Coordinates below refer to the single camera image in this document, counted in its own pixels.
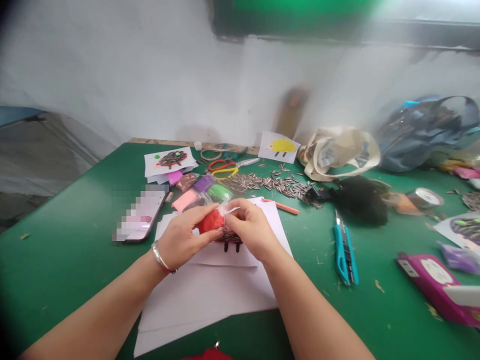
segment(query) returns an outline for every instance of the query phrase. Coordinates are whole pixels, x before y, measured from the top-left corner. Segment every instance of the white wall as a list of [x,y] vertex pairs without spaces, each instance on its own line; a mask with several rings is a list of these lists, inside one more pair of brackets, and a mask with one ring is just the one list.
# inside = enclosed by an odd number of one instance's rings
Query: white wall
[[77,135],[100,157],[131,137],[252,145],[299,84],[311,89],[300,139],[319,126],[371,129],[425,94],[480,100],[475,55],[219,42],[203,0],[28,0],[2,40],[0,102],[78,120],[107,143]]

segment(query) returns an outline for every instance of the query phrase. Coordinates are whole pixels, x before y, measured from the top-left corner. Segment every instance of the blue bag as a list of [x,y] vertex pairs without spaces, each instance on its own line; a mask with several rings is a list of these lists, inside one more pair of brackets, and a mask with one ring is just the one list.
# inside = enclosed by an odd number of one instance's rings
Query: blue bag
[[[463,115],[447,108],[443,103],[452,98],[464,98]],[[393,113],[375,136],[381,152],[381,169],[401,173],[412,170],[429,159],[440,147],[458,149],[464,134],[480,132],[479,107],[467,96],[425,97],[407,101]]]

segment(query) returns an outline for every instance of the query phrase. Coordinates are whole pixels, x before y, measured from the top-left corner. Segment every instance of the pink box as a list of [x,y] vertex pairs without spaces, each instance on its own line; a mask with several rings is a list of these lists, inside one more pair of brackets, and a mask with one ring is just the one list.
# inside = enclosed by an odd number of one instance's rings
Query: pink box
[[408,256],[400,253],[397,264],[410,276],[433,307],[447,321],[480,326],[480,307],[461,306],[453,302],[444,288],[460,285],[455,276],[433,255]]
[[188,205],[199,199],[199,195],[192,189],[180,196],[172,206],[179,212],[182,212]]

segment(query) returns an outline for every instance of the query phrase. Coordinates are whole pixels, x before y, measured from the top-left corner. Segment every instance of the tape roll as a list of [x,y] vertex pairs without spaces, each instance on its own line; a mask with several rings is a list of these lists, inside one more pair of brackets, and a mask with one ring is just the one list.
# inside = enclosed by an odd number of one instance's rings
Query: tape roll
[[415,190],[407,192],[406,196],[419,209],[430,209],[445,204],[440,195],[425,187],[417,187]]

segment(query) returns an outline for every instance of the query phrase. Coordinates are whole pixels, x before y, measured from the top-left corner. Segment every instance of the yellow sheep drawing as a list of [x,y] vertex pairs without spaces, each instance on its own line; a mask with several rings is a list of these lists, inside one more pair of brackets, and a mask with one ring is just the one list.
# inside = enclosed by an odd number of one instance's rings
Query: yellow sheep drawing
[[274,152],[276,152],[275,156],[283,153],[282,158],[284,158],[287,153],[294,153],[297,151],[297,149],[295,148],[295,144],[288,139],[274,140],[265,149],[273,150]]

